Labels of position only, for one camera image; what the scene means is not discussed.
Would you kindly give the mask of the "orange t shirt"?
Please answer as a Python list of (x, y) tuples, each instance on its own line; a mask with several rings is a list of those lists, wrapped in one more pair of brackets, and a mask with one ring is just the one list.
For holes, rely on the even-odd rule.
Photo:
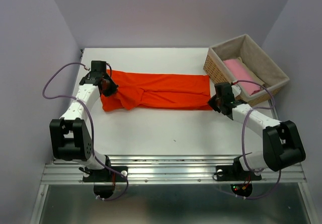
[(211, 110), (207, 75), (155, 74), (114, 71), (117, 92), (100, 96), (106, 112), (117, 109)]

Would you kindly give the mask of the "wicker basket with liner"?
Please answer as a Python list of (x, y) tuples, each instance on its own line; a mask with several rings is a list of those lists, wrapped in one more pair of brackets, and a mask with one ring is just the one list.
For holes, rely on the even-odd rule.
[(203, 69), (213, 83), (253, 81), (273, 95), (289, 82), (289, 77), (247, 34), (209, 47)]

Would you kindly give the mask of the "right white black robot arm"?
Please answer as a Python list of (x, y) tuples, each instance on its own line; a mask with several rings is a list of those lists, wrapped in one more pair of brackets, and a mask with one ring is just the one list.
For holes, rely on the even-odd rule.
[[(259, 173), (263, 169), (281, 171), (306, 159), (306, 153), (294, 122), (270, 118), (243, 100), (235, 98), (236, 83), (215, 84), (216, 94), (209, 106), (216, 112), (241, 123), (242, 155), (234, 159), (232, 174), (242, 179), (249, 172)], [(262, 139), (262, 150), (246, 153), (245, 131), (249, 128)]]

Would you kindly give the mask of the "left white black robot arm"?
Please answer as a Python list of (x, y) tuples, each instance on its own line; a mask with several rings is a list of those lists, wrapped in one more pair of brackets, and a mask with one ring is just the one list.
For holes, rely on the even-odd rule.
[(109, 158), (94, 149), (94, 121), (90, 110), (101, 96), (114, 95), (118, 85), (112, 80), (112, 68), (105, 61), (92, 61), (87, 71), (76, 95), (68, 96), (71, 103), (67, 110), (49, 124), (52, 151), (56, 159), (77, 162), (85, 174), (94, 173), (106, 181), (113, 171)]

